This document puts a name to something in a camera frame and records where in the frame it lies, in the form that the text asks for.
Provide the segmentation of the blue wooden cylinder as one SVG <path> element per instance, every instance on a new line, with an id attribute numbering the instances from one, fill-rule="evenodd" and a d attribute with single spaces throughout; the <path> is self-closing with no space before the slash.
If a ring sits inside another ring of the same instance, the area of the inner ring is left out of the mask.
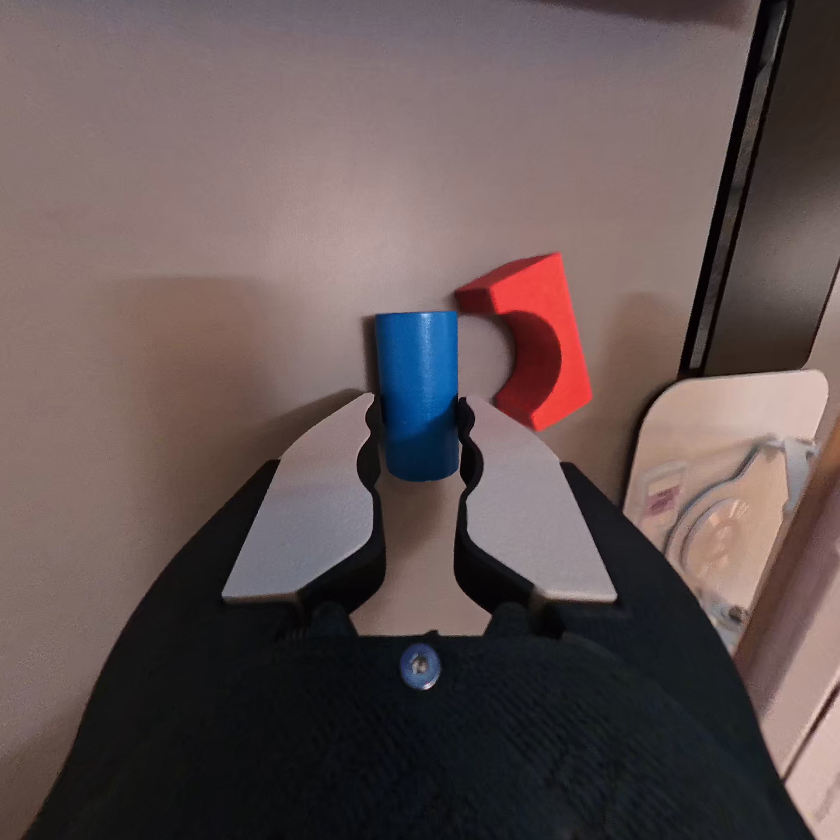
<path id="1" fill-rule="evenodd" d="M 411 482 L 459 467 L 456 311 L 380 313 L 374 334 L 390 473 Z"/>

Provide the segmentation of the red arch block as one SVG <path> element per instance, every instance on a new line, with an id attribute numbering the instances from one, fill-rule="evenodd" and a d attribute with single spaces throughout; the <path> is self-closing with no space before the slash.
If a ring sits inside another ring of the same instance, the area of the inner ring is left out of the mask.
<path id="1" fill-rule="evenodd" d="M 559 253 L 517 259 L 454 292 L 463 313 L 493 316 L 514 341 L 495 406 L 541 432 L 586 406 L 592 386 Z"/>

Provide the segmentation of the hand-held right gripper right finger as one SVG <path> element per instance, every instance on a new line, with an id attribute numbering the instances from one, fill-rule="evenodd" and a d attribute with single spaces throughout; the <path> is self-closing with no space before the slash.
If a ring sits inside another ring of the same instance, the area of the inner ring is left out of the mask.
<path id="1" fill-rule="evenodd" d="M 481 397 L 458 402 L 455 578 L 485 610 L 605 606 L 616 588 L 561 462 L 531 430 Z"/>

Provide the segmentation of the white stand base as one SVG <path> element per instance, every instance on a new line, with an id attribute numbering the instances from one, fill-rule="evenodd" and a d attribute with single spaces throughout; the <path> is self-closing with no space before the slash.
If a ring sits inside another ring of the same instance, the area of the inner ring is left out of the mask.
<path id="1" fill-rule="evenodd" d="M 640 427 L 624 515 L 730 654 L 810 479 L 827 398 L 816 370 L 702 377 L 669 387 Z"/>

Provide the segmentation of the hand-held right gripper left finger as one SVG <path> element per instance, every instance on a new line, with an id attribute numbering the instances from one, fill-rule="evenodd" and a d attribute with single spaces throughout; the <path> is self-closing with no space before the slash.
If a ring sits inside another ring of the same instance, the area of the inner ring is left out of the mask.
<path id="1" fill-rule="evenodd" d="M 364 392 L 280 457 L 222 590 L 225 603 L 356 609 L 385 575 L 380 457 Z"/>

